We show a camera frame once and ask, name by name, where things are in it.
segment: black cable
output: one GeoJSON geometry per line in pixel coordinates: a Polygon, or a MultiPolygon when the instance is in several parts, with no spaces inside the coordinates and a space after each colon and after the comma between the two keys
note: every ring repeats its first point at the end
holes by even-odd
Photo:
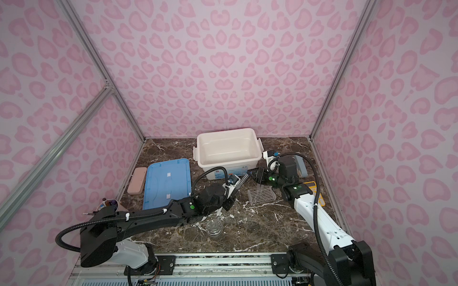
{"type": "Polygon", "coordinates": [[[286,277],[288,277],[288,270],[289,270],[289,264],[287,263],[282,263],[282,264],[278,264],[276,267],[275,267],[275,275],[280,278],[280,279],[285,279],[286,277]],[[286,274],[285,276],[280,276],[277,274],[277,268],[280,267],[280,266],[286,266],[286,274]]]}
{"type": "MultiPolygon", "coordinates": [[[[200,175],[192,183],[192,186],[191,186],[191,197],[194,196],[194,189],[196,188],[197,182],[199,182],[203,177],[207,176],[209,173],[214,172],[216,170],[222,170],[224,172],[224,179],[226,180],[226,186],[229,186],[228,172],[226,171],[226,168],[224,168],[224,167],[214,167],[214,168],[211,168],[210,170],[205,171],[202,175],[200,175]]],[[[226,192],[224,193],[225,197],[227,197],[227,192],[228,191],[229,191],[229,189],[226,188],[226,192]]]]}
{"type": "Polygon", "coordinates": [[[127,283],[129,283],[129,286],[133,286],[131,280],[131,269],[132,268],[129,265],[127,265],[127,283]]]}
{"type": "MultiPolygon", "coordinates": [[[[169,210],[169,208],[171,207],[171,205],[172,205],[172,203],[174,201],[175,200],[170,200],[169,204],[166,207],[164,207],[164,209],[169,210]]],[[[129,217],[129,220],[139,220],[139,219],[142,219],[142,218],[159,216],[159,215],[161,215],[163,213],[164,213],[163,210],[159,210],[159,211],[156,211],[156,212],[150,213],[150,214],[132,215],[132,216],[129,217]]],[[[75,251],[75,252],[81,252],[81,248],[65,243],[62,240],[63,236],[66,235],[67,233],[72,232],[74,230],[77,230],[79,228],[83,228],[83,227],[87,227],[87,226],[91,226],[91,225],[99,224],[99,223],[111,223],[111,222],[116,222],[116,221],[125,221],[125,216],[124,215],[118,215],[118,216],[113,216],[113,217],[102,218],[102,219],[99,219],[99,220],[78,223],[78,224],[76,224],[74,226],[68,227],[68,228],[64,229],[63,231],[59,232],[56,235],[56,238],[55,238],[56,244],[59,245],[60,247],[62,247],[63,249],[67,249],[67,250],[75,251]]]]}
{"type": "Polygon", "coordinates": [[[316,180],[316,194],[315,194],[315,200],[313,202],[313,229],[315,232],[316,242],[318,243],[318,248],[320,249],[321,255],[323,256],[324,261],[326,262],[326,265],[328,266],[329,270],[333,274],[337,285],[344,286],[336,270],[334,269],[333,265],[329,261],[329,258],[326,254],[326,250],[324,249],[324,246],[323,246],[323,242],[321,241],[320,230],[318,228],[318,200],[320,198],[320,182],[318,180],[318,173],[316,172],[315,166],[312,164],[309,158],[305,157],[302,154],[292,152],[292,153],[284,153],[274,158],[272,161],[269,162],[269,165],[267,166],[267,170],[270,169],[270,165],[272,165],[273,162],[277,161],[280,157],[283,157],[286,155],[297,155],[299,157],[302,157],[304,160],[307,161],[307,163],[309,163],[310,167],[312,168],[313,176],[315,177],[315,180],[316,180]]]}
{"type": "Polygon", "coordinates": [[[310,279],[309,279],[310,286],[315,286],[315,281],[313,280],[313,276],[315,276],[315,273],[313,273],[313,271],[312,271],[310,273],[310,279]]]}

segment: pink spot pattern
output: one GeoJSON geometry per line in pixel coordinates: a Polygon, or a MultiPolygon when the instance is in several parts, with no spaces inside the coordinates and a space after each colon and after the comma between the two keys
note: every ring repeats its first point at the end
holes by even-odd
{"type": "Polygon", "coordinates": [[[4,1],[1,27],[0,184],[12,190],[103,82],[53,1],[4,1]]]}
{"type": "MultiPolygon", "coordinates": [[[[82,213],[94,210],[101,198],[116,196],[139,147],[123,112],[109,98],[0,233],[0,273],[5,274],[0,284],[64,285],[79,254],[58,247],[56,234],[88,220],[82,213]],[[86,144],[90,140],[100,148],[86,144]],[[109,147],[111,141],[116,148],[109,147]]],[[[79,244],[78,232],[66,241],[79,244]]]]}
{"type": "Polygon", "coordinates": [[[316,140],[353,235],[377,245],[382,285],[458,283],[453,7],[381,1],[316,140]],[[431,29],[436,21],[444,25],[431,29]]]}
{"type": "Polygon", "coordinates": [[[246,126],[258,135],[309,135],[364,6],[203,0],[163,9],[153,0],[72,2],[150,137],[246,126]],[[279,112],[267,122],[271,107],[279,112]]]}

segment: brown marble surface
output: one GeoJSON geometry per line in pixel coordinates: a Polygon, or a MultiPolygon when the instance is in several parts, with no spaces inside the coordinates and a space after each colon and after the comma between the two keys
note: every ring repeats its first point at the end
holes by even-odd
{"type": "MultiPolygon", "coordinates": [[[[261,138],[265,150],[276,150],[282,153],[299,152],[315,159],[306,138],[261,138]]],[[[193,182],[202,169],[192,159],[192,147],[196,145],[196,139],[149,139],[147,140],[136,167],[148,167],[149,165],[179,158],[187,158],[190,161],[191,181],[193,182]]],[[[260,160],[258,166],[265,166],[265,160],[260,160]]],[[[309,176],[301,181],[313,181],[312,169],[307,166],[309,176]]],[[[223,184],[224,180],[203,179],[198,186],[203,188],[213,182],[223,184]]],[[[322,180],[320,179],[322,196],[326,202],[325,210],[335,219],[334,211],[327,196],[322,180]]],[[[276,200],[262,205],[249,203],[249,189],[255,189],[253,180],[247,181],[239,191],[238,198],[229,212],[223,210],[222,218],[223,233],[217,238],[210,238],[205,231],[206,221],[195,225],[182,227],[166,227],[158,230],[144,232],[132,237],[134,241],[148,242],[154,245],[156,253],[166,252],[233,252],[233,251],[256,251],[272,252],[286,251],[288,246],[306,241],[316,249],[315,234],[304,219],[283,202],[278,189],[274,189],[276,200]]],[[[124,207],[132,210],[141,210],[143,194],[129,195],[125,192],[121,203],[124,207]]]]}

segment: cylindrical container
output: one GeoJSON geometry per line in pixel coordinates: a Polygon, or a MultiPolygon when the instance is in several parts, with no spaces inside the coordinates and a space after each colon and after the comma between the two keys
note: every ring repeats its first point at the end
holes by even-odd
{"type": "Polygon", "coordinates": [[[116,206],[116,211],[129,211],[125,207],[123,207],[117,200],[115,199],[106,199],[103,198],[102,202],[98,205],[97,211],[101,210],[102,208],[109,206],[109,205],[115,205],[116,206]]]}
{"type": "Polygon", "coordinates": [[[223,223],[217,219],[211,219],[205,228],[210,237],[218,237],[223,232],[223,223]]]}

